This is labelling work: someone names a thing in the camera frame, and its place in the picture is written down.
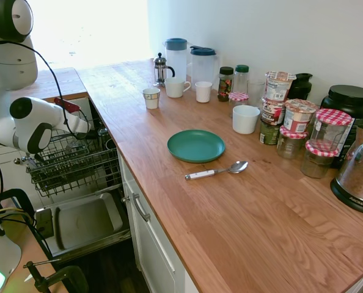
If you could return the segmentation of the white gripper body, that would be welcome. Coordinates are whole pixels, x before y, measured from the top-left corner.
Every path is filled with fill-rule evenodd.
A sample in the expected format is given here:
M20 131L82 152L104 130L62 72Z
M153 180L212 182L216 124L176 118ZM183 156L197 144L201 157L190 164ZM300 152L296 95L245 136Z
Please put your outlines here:
M77 115L64 110L64 126L73 136L86 136L91 129L87 115L81 109Z

